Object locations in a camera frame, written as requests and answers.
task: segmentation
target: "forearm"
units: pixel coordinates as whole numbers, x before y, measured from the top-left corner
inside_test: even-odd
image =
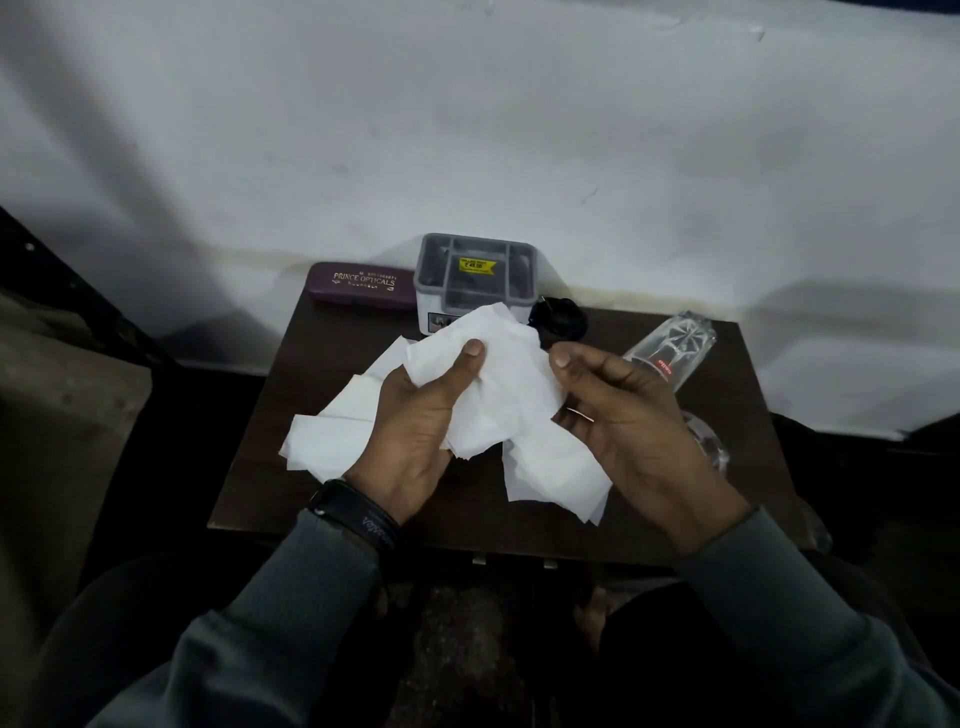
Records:
[[[678,569],[802,723],[960,720],[957,692],[909,665],[890,629],[851,609],[763,511]]]
[[[117,695],[91,725],[306,725],[377,579],[371,554],[300,513],[227,609],[195,619],[173,660]]]

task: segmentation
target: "hand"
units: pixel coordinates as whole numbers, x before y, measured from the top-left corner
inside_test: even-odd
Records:
[[[613,484],[677,550],[698,550],[750,512],[687,431],[661,376],[569,342],[550,350],[550,367],[574,398],[569,406],[581,413],[561,410],[557,421],[590,448]]]
[[[457,399],[480,373],[483,342],[470,339],[443,376],[417,387],[403,367],[383,380],[373,433],[344,480],[397,523],[417,513],[437,490],[450,462],[440,449]]]

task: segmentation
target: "white cloth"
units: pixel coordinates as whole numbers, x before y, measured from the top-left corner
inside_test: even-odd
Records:
[[[477,308],[416,343],[397,338],[323,412],[297,415],[280,449],[288,470],[307,470],[320,480],[342,475],[370,440],[383,379],[402,365],[423,386],[449,370],[469,339],[484,343],[486,360],[453,407],[444,446],[470,458],[504,443],[509,500],[552,501],[599,524],[610,479],[587,446],[551,421],[564,392],[537,332],[503,303]]]

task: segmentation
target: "watch strap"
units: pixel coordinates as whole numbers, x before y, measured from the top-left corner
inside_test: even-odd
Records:
[[[380,554],[393,551],[400,525],[383,508],[345,480],[327,480],[307,506],[315,516],[330,519],[355,533]]]

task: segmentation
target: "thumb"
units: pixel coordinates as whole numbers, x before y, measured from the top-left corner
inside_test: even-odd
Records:
[[[434,379],[430,385],[436,387],[444,397],[444,404],[453,406],[470,384],[480,374],[484,358],[487,355],[483,342],[470,339],[464,344],[460,355],[446,373]]]
[[[623,403],[624,393],[611,387],[563,348],[550,352],[550,369],[561,386],[597,414],[610,416]]]

